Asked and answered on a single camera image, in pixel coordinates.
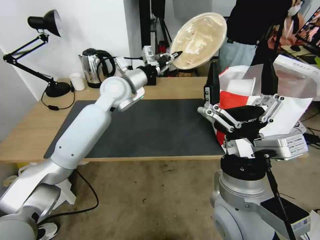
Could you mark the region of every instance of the black shirt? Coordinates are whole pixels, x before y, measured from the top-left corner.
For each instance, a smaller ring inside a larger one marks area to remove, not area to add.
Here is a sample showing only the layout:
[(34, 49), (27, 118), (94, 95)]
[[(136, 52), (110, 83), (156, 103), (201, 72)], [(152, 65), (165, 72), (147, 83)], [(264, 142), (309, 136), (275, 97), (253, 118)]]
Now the black shirt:
[(292, 0), (237, 0), (227, 20), (227, 37), (243, 44), (256, 44), (272, 25), (284, 22)]

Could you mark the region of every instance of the face mask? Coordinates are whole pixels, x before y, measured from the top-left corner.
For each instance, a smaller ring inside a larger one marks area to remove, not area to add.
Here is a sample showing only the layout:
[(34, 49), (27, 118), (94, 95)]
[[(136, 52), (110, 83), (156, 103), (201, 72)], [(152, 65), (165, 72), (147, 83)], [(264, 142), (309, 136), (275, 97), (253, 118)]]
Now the face mask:
[(297, 6), (291, 7), (288, 10), (288, 16), (292, 17), (293, 15), (296, 15), (299, 12), (300, 8), (301, 8), (301, 3), (299, 5), (297, 5)]

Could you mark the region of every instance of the desk lamp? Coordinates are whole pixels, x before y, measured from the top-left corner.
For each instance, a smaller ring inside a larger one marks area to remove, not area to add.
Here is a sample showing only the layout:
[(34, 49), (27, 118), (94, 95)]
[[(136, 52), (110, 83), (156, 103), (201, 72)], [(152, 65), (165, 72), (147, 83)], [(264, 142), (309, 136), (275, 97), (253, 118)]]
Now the desk lamp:
[[(32, 75), (41, 78), (42, 80), (48, 83), (48, 86), (45, 90), (48, 97), (60, 97), (67, 94), (70, 91), (70, 85), (64, 82), (56, 82), (53, 80), (53, 77), (48, 76), (46, 74), (36, 72), (21, 63), (18, 63), (18, 60), (25, 55), (33, 52), (34, 50), (38, 49), (39, 47), (43, 46), (44, 44), (48, 43), (49, 35), (44, 32), (44, 30), (48, 30), (52, 34), (61, 37), (62, 32), (62, 24), (60, 16), (57, 10), (51, 10), (47, 12), (44, 17), (28, 17), (28, 24), (30, 27), (36, 29), (40, 35), (35, 39), (31, 40), (30, 42), (26, 43), (22, 47), (18, 48), (17, 50), (13, 51), (12, 53), (6, 54), (3, 56), (3, 60), (7, 63), (10, 63)], [(30, 50), (23, 49), (30, 44), (36, 42), (37, 40), (41, 40), (42, 43), (35, 46)]]

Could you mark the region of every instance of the black mat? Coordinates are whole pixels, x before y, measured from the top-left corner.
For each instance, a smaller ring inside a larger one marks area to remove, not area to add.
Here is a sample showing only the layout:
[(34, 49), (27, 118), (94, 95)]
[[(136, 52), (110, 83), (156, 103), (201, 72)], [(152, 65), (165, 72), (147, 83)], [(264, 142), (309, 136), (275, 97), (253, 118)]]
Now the black mat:
[[(94, 102), (75, 102), (44, 158), (52, 155), (56, 142), (78, 113)], [(197, 112), (199, 106), (203, 106), (202, 99), (141, 100), (124, 112), (116, 110), (110, 126), (86, 157), (224, 154), (211, 123)]]

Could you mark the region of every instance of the kettle handle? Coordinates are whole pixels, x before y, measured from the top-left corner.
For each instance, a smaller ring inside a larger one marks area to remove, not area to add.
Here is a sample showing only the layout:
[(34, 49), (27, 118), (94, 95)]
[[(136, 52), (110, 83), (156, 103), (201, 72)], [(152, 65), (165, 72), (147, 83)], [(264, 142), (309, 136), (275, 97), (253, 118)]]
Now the kettle handle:
[[(103, 51), (103, 50), (97, 50), (97, 57), (101, 61), (101, 68), (102, 68), (103, 75), (105, 77), (113, 76), (115, 74), (115, 72), (116, 72), (116, 64), (115, 64), (114, 59), (113, 59), (114, 57), (111, 56), (111, 54), (108, 53), (107, 51)], [(110, 73), (108, 71), (108, 67), (107, 67), (107, 64), (105, 62), (107, 59), (103, 59), (104, 57), (107, 57), (108, 60), (111, 63), (112, 71)]]

